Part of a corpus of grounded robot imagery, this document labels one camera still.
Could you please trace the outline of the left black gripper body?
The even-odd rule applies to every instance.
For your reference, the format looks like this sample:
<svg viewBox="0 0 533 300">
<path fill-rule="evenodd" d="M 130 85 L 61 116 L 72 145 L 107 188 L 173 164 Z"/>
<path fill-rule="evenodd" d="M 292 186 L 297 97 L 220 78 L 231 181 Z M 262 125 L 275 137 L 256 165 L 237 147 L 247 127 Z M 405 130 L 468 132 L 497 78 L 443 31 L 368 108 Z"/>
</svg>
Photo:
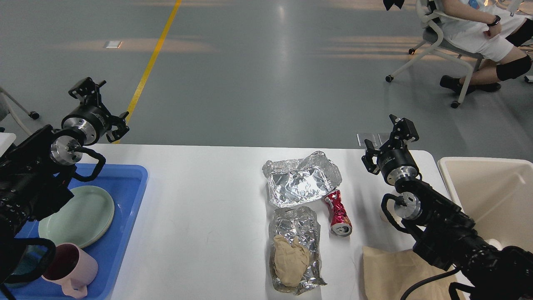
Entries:
<svg viewBox="0 0 533 300">
<path fill-rule="evenodd" d="M 79 105 L 62 120 L 61 129 L 73 130 L 81 145 L 96 144 L 102 136 L 110 143 L 115 141 L 112 115 L 103 107 Z"/>
</svg>

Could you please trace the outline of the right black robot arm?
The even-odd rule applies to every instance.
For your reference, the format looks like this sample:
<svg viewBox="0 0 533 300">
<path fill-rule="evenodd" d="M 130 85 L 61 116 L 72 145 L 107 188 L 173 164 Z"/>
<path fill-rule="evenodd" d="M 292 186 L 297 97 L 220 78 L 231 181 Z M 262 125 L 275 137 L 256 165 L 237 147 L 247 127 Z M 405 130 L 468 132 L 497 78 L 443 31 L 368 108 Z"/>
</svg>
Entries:
<svg viewBox="0 0 533 300">
<path fill-rule="evenodd" d="M 444 270 L 409 287 L 403 300 L 417 288 L 461 272 L 471 285 L 449 284 L 448 293 L 458 300 L 466 292 L 472 300 L 523 300 L 533 293 L 533 257 L 516 246 L 499 250 L 475 230 L 474 220 L 459 205 L 436 192 L 421 179 L 408 150 L 408 142 L 419 140 L 415 125 L 407 118 L 389 116 L 390 136 L 380 148 L 366 139 L 362 162 L 369 173 L 381 173 L 397 195 L 385 194 L 381 210 L 398 231 L 410 234 L 413 252 L 428 264 Z"/>
</svg>

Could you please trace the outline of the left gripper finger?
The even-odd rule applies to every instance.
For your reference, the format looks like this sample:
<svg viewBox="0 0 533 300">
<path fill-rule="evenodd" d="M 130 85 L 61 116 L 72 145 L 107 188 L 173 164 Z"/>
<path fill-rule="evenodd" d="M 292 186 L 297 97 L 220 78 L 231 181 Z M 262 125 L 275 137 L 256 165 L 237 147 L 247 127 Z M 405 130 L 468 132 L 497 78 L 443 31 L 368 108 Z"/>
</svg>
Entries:
<svg viewBox="0 0 533 300">
<path fill-rule="evenodd" d="M 130 128 L 128 127 L 126 123 L 126 118 L 129 116 L 129 112 L 123 112 L 119 116 L 111 115 L 108 118 L 109 125 L 106 128 L 106 138 L 108 142 L 118 142 L 128 131 Z"/>
<path fill-rule="evenodd" d="M 95 83 L 90 77 L 86 77 L 77 82 L 69 91 L 68 94 L 80 101 L 80 105 L 90 105 L 96 108 L 103 109 L 102 97 L 100 88 L 107 83 L 103 80 L 100 83 Z"/>
</svg>

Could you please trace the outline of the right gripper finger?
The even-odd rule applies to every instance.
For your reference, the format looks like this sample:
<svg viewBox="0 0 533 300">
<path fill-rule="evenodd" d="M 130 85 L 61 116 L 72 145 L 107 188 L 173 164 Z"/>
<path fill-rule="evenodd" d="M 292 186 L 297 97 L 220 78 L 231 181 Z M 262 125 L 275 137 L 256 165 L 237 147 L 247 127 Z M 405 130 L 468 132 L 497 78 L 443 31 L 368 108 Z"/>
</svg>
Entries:
<svg viewBox="0 0 533 300">
<path fill-rule="evenodd" d="M 389 137 L 390 140 L 398 139 L 406 143 L 417 142 L 419 140 L 419 134 L 411 120 L 398 118 L 393 114 L 390 114 L 389 118 L 393 123 L 393 129 Z"/>
<path fill-rule="evenodd" d="M 379 166 L 374 162 L 374 158 L 378 157 L 381 151 L 374 147 L 374 144 L 371 140 L 365 139 L 364 142 L 366 150 L 365 155 L 361 157 L 362 162 L 369 173 L 378 175 L 380 173 L 380 169 Z"/>
</svg>

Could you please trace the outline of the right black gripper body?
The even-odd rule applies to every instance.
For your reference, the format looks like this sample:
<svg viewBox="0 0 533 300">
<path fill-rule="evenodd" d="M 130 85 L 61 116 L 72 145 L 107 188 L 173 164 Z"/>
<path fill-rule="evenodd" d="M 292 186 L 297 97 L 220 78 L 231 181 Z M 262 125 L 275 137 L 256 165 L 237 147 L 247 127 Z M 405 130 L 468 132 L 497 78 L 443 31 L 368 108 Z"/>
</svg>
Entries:
<svg viewBox="0 0 533 300">
<path fill-rule="evenodd" d="M 385 182 L 391 186 L 399 179 L 419 175 L 419 168 L 406 144 L 398 147 L 388 145 L 384 150 L 372 149 L 372 157 L 376 157 L 376 164 L 372 163 L 372 173 L 381 173 Z"/>
</svg>

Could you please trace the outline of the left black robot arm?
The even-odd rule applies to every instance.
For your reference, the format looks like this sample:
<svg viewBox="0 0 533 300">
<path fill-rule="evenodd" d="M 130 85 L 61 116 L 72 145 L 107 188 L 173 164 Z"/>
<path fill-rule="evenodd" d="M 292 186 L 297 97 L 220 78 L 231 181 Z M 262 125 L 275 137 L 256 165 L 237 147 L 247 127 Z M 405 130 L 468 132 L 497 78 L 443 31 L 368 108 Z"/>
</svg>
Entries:
<svg viewBox="0 0 533 300">
<path fill-rule="evenodd" d="M 63 118 L 59 129 L 44 125 L 1 155 L 1 292 L 8 300 L 15 297 L 7 285 L 36 280 L 57 252 L 49 239 L 16 235 L 26 222 L 51 216 L 72 199 L 68 188 L 72 179 L 97 178 L 106 159 L 91 145 L 103 135 L 108 142 L 116 142 L 130 130 L 129 112 L 115 116 L 103 104 L 100 89 L 104 85 L 105 80 L 80 80 L 68 92 L 80 104 Z"/>
</svg>

